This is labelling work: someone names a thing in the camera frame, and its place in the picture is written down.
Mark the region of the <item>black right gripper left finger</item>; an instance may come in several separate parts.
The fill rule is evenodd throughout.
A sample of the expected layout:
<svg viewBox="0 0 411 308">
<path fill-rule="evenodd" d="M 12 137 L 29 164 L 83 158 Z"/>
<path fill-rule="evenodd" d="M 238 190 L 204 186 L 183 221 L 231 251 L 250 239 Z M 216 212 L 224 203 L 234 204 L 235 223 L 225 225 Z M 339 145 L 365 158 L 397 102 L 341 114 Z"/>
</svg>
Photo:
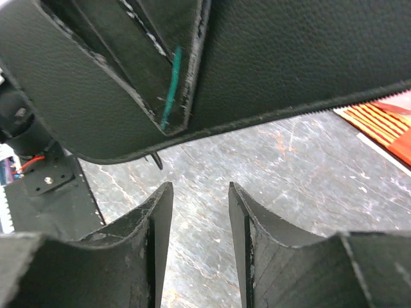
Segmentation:
<svg viewBox="0 0 411 308">
<path fill-rule="evenodd" d="M 140 206 L 79 241 L 1 236 L 2 307 L 160 307 L 173 212 L 163 183 Z"/>
</svg>

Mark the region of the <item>black zip tool case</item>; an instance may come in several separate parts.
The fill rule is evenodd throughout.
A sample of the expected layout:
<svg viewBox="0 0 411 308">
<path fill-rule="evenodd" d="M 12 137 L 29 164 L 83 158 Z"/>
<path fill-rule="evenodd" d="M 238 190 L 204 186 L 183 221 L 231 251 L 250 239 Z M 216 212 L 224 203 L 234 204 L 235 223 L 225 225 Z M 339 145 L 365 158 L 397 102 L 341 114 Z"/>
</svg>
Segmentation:
<svg viewBox="0 0 411 308">
<path fill-rule="evenodd" d="M 410 88 L 409 1 L 210 2 L 180 143 Z"/>
</svg>

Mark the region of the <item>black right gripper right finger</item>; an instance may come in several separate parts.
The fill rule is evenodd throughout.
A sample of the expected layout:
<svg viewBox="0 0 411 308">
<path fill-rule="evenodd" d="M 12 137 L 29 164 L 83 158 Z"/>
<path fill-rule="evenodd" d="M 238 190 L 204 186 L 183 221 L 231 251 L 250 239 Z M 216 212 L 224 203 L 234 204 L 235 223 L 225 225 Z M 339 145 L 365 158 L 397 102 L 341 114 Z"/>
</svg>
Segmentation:
<svg viewBox="0 0 411 308">
<path fill-rule="evenodd" d="M 410 232 L 321 237 L 229 186 L 243 307 L 409 307 Z"/>
</svg>

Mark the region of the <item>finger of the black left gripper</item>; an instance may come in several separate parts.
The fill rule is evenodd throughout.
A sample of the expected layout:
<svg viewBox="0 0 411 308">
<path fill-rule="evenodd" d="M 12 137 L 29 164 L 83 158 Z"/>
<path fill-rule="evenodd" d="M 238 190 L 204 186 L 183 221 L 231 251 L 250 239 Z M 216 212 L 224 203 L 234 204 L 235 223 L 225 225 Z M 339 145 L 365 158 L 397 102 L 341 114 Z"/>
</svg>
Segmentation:
<svg viewBox="0 0 411 308">
<path fill-rule="evenodd" d="M 43 1 L 41 6 L 162 134 L 187 128 L 210 1 Z"/>
</svg>

